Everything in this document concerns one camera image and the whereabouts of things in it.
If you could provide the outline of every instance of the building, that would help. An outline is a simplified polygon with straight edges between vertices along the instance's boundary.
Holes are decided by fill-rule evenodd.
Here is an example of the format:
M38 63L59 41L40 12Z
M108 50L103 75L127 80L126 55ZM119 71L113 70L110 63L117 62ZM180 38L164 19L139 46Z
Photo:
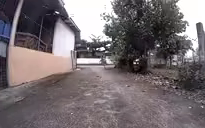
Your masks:
M71 71L80 30L62 0L7 1L0 0L0 88Z

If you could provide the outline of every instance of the shrub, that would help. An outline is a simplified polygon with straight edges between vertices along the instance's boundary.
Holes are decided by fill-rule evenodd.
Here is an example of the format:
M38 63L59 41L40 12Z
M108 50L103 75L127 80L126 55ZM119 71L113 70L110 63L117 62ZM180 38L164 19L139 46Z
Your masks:
M179 86L187 90L202 88L205 84L205 76L200 74L201 65L184 65L179 68Z

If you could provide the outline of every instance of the yellow wall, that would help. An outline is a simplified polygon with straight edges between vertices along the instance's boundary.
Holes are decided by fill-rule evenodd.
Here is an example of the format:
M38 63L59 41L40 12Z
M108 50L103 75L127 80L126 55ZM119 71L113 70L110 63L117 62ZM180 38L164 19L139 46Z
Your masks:
M72 62L71 58L10 46L8 68L10 86L15 86L52 74L69 72Z

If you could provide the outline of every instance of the sky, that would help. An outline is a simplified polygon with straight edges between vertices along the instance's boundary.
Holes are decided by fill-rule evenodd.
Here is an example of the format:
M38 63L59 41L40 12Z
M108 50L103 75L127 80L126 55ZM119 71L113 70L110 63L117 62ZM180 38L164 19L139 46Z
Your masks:
M63 0L69 16L73 18L81 30L81 38L90 41L92 34L104 36L103 26L105 22L100 14L111 12L111 0ZM196 23L202 22L205 30L205 0L180 0L178 3L180 11L184 14L184 20L189 26L184 34L192 39L197 38Z

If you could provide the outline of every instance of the dirt road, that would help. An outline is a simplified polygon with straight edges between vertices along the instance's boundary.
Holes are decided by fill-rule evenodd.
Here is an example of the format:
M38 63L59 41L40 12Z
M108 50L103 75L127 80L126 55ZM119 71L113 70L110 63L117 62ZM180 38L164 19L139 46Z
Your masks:
M205 128L205 106L132 79L88 67L32 88L0 111L2 128Z

